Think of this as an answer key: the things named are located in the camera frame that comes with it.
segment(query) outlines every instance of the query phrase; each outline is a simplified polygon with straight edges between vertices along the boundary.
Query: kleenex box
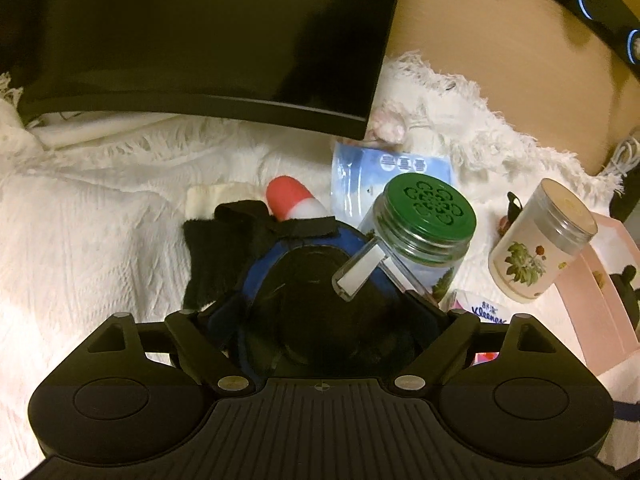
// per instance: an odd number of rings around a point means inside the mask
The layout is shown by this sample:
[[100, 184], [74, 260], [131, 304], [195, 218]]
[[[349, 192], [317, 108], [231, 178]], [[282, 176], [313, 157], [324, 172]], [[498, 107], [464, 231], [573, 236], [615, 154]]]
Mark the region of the kleenex box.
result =
[[[480, 321], [485, 323], [508, 323], [511, 320], [511, 316], [517, 314], [510, 308], [497, 303], [491, 303], [487, 298], [458, 288], [453, 291], [447, 303], [447, 310], [452, 308], [462, 308], [467, 312], [476, 314], [476, 316], [480, 318]], [[492, 361], [496, 357], [498, 357], [498, 352], [476, 354], [473, 364], [477, 365]]]

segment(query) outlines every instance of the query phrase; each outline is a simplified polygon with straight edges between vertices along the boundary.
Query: kleenex logo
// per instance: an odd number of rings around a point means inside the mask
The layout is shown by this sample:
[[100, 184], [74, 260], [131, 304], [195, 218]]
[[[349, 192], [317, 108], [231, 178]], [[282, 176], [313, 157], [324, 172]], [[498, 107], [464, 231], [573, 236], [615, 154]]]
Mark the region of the kleenex logo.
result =
[[491, 321], [492, 323], [506, 323], [505, 319], [495, 315], [497, 310], [493, 305], [488, 304], [486, 301], [483, 301], [480, 306], [472, 306], [471, 312], [476, 314], [478, 317]]

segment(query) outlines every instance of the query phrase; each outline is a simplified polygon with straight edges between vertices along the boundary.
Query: red cap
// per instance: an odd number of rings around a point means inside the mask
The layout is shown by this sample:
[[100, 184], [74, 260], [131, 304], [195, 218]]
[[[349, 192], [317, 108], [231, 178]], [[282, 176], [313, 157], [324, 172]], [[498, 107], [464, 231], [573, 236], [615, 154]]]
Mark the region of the red cap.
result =
[[289, 211], [301, 201], [313, 198], [311, 192], [292, 176], [278, 176], [267, 186], [267, 204], [273, 215], [286, 220]]

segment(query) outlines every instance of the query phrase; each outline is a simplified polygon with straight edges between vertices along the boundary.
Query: pink box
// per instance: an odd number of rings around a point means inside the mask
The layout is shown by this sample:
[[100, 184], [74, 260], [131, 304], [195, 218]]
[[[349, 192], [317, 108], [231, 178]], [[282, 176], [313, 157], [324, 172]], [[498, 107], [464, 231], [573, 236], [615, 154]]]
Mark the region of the pink box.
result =
[[587, 368], [599, 375], [640, 350], [638, 337], [609, 277], [614, 272], [622, 272], [628, 264], [640, 270], [640, 250], [619, 221], [593, 215], [598, 223], [598, 235], [560, 274], [556, 287], [574, 326]]

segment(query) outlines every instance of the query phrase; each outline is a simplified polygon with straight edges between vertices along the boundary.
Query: clear plastic container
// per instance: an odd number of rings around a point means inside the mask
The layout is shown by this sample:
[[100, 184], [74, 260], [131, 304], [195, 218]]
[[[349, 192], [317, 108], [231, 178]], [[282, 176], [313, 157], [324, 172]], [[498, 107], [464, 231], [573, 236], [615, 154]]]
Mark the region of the clear plastic container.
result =
[[424, 174], [394, 177], [359, 227], [381, 240], [415, 279], [440, 301], [476, 230], [469, 202], [445, 182]]
[[489, 272], [505, 295], [529, 303], [597, 232], [587, 206], [562, 184], [545, 178], [489, 255]]

